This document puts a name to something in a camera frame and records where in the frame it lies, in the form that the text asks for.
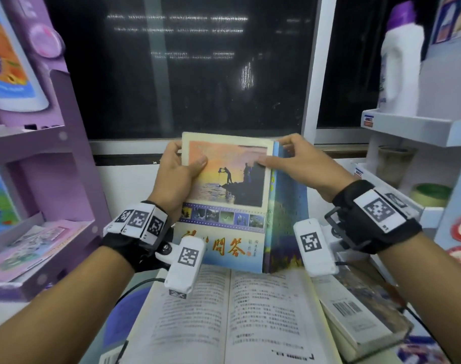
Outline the white window frame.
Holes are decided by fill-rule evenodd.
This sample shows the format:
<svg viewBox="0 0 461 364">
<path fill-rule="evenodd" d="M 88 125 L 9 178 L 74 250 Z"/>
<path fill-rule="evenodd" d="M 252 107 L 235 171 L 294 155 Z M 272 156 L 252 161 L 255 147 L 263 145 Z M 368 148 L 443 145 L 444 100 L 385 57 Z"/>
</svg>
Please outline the white window frame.
<svg viewBox="0 0 461 364">
<path fill-rule="evenodd" d="M 361 128 L 318 128 L 337 0 L 318 0 L 301 134 L 334 158 L 362 158 L 371 135 Z M 93 155 L 161 154 L 171 138 L 90 140 Z"/>
</svg>

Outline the white display shelf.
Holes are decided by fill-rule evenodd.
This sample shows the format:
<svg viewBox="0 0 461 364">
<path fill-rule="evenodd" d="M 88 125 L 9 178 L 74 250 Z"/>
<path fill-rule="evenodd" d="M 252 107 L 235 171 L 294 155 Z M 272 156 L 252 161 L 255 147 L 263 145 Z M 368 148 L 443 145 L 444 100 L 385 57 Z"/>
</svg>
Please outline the white display shelf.
<svg viewBox="0 0 461 364">
<path fill-rule="evenodd" d="M 354 164 L 355 176 L 385 191 L 444 250 L 461 245 L 450 235 L 451 226 L 461 217 L 461 41 L 429 47 L 420 73 L 417 116 L 371 109 L 363 112 L 361 124 L 373 133 L 365 162 Z M 417 149 L 398 189 L 376 176 L 381 145 Z M 422 207 L 412 201 L 409 195 L 418 183 L 451 187 L 446 207 Z"/>
</svg>

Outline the white bottle orange label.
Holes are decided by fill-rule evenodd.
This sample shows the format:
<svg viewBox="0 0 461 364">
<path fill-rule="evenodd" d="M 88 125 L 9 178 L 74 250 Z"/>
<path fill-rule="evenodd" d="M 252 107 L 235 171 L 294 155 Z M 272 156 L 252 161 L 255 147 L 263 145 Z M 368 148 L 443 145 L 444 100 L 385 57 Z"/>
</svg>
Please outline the white bottle orange label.
<svg viewBox="0 0 461 364">
<path fill-rule="evenodd" d="M 0 1 L 0 110 L 36 112 L 48 107 L 49 100 Z"/>
</svg>

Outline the white bottle purple cap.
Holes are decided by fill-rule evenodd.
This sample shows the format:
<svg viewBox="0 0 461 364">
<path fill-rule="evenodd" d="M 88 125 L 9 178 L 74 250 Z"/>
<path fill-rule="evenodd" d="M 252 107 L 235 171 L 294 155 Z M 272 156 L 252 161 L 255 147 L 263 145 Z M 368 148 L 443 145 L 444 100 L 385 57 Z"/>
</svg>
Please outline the white bottle purple cap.
<svg viewBox="0 0 461 364">
<path fill-rule="evenodd" d="M 420 95 L 423 26 L 416 24 L 412 0 L 396 5 L 386 24 L 381 47 L 378 110 L 416 116 Z"/>
</svg>

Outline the closed book with barcode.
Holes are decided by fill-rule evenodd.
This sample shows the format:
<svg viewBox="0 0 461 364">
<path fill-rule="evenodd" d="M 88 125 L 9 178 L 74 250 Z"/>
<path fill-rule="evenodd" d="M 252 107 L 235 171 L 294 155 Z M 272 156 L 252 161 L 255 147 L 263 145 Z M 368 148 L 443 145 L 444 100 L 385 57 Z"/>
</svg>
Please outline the closed book with barcode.
<svg viewBox="0 0 461 364">
<path fill-rule="evenodd" d="M 336 275 L 312 278 L 344 362 L 352 364 L 397 346 L 414 325 L 396 291 L 366 261 L 339 262 Z"/>
</svg>

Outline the person's left hand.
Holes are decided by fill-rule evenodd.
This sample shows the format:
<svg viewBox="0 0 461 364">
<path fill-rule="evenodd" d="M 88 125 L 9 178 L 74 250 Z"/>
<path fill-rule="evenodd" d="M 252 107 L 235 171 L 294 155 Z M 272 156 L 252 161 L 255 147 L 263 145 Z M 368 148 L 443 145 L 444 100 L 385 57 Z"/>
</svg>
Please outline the person's left hand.
<svg viewBox="0 0 461 364">
<path fill-rule="evenodd" d="M 153 191 L 148 197 L 148 201 L 155 203 L 168 214 L 172 224 L 179 220 L 183 202 L 192 187 L 186 165 L 181 163 L 179 156 L 181 148 L 181 141 L 168 143 L 161 157 Z"/>
</svg>

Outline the person's left forearm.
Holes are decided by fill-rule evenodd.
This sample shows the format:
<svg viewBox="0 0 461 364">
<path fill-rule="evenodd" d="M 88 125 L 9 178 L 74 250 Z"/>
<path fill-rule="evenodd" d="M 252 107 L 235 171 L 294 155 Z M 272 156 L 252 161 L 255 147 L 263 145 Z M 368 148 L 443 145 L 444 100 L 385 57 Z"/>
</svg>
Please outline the person's left forearm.
<svg viewBox="0 0 461 364">
<path fill-rule="evenodd" d="M 99 247 L 0 326 L 0 364 L 77 364 L 134 274 Z"/>
</svg>

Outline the person's right forearm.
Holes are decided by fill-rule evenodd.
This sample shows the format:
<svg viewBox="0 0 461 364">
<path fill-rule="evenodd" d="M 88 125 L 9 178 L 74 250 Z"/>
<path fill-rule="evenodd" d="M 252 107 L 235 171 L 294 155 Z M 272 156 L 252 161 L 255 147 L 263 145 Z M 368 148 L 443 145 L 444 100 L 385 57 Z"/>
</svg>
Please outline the person's right forearm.
<svg viewBox="0 0 461 364">
<path fill-rule="evenodd" d="M 461 265 L 423 232 L 378 257 L 453 364 L 461 364 Z"/>
</svg>

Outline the open text book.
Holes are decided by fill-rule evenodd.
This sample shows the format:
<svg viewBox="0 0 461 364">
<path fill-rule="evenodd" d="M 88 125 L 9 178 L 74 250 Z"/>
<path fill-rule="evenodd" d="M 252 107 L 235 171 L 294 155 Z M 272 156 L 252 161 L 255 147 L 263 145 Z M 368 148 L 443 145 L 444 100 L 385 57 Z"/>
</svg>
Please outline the open text book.
<svg viewBox="0 0 461 364">
<path fill-rule="evenodd" d="M 117 364 L 342 364 L 304 269 L 204 265 L 188 298 L 154 282 Z"/>
</svg>

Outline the grey cup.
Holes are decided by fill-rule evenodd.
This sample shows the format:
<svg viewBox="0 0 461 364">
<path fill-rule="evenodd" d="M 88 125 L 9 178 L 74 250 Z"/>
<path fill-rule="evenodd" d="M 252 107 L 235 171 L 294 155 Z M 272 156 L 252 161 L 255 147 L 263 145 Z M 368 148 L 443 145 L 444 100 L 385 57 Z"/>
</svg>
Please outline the grey cup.
<svg viewBox="0 0 461 364">
<path fill-rule="evenodd" d="M 398 189 L 416 153 L 410 146 L 379 146 L 376 176 Z"/>
</svg>

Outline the pink flat box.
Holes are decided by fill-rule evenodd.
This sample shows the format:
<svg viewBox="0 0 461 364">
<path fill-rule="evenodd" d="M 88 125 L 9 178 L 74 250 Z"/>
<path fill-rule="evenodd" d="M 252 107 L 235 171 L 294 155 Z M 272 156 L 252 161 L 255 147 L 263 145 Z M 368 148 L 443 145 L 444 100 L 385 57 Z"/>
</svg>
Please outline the pink flat box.
<svg viewBox="0 0 461 364">
<path fill-rule="evenodd" d="M 0 283 L 12 282 L 60 251 L 89 221 L 58 220 L 33 226 L 0 252 Z"/>
</svg>

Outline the sunset cover book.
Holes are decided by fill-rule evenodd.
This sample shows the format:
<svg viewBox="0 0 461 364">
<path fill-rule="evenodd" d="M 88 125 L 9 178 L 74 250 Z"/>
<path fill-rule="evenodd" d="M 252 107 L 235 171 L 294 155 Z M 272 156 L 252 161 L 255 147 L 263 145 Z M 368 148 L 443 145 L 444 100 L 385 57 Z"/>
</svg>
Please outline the sunset cover book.
<svg viewBox="0 0 461 364">
<path fill-rule="evenodd" d="M 265 138 L 183 132 L 182 164 L 203 156 L 207 165 L 192 182 L 172 242 L 200 238 L 203 263 L 235 270 L 273 274 L 303 267 L 293 226 L 309 217 L 307 187 L 257 162 L 290 157 L 283 146 Z"/>
</svg>

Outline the purple display shelf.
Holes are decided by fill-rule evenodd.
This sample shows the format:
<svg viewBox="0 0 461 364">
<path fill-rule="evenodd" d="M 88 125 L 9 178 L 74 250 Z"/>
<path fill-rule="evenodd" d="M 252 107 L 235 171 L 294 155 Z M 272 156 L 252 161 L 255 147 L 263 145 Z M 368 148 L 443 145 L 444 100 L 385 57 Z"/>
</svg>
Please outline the purple display shelf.
<svg viewBox="0 0 461 364">
<path fill-rule="evenodd" d="M 29 302 L 71 272 L 97 246 L 110 220 L 105 195 L 64 60 L 65 44 L 44 0 L 0 0 L 49 107 L 0 110 L 0 166 L 16 188 L 21 221 L 0 233 L 0 252 L 33 226 L 89 221 L 52 257 L 12 282 L 0 283 L 0 302 Z"/>
</svg>

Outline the green tape roll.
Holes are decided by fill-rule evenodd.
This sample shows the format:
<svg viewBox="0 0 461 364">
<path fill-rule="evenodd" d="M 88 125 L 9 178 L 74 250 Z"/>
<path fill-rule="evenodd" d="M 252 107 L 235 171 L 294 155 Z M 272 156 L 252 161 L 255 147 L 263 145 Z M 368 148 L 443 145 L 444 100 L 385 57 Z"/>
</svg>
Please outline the green tape roll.
<svg viewBox="0 0 461 364">
<path fill-rule="evenodd" d="M 422 207 L 444 208 L 446 207 L 452 188 L 437 183 L 418 183 L 410 192 L 410 199 Z"/>
</svg>

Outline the colourful poster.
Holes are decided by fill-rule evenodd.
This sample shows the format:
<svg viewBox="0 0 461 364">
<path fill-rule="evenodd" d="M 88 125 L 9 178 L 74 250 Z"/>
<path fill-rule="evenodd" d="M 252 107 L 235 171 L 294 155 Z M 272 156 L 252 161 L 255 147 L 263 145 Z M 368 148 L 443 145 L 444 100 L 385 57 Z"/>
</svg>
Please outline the colourful poster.
<svg viewBox="0 0 461 364">
<path fill-rule="evenodd" d="M 439 0 L 431 45 L 461 41 L 461 0 Z"/>
</svg>

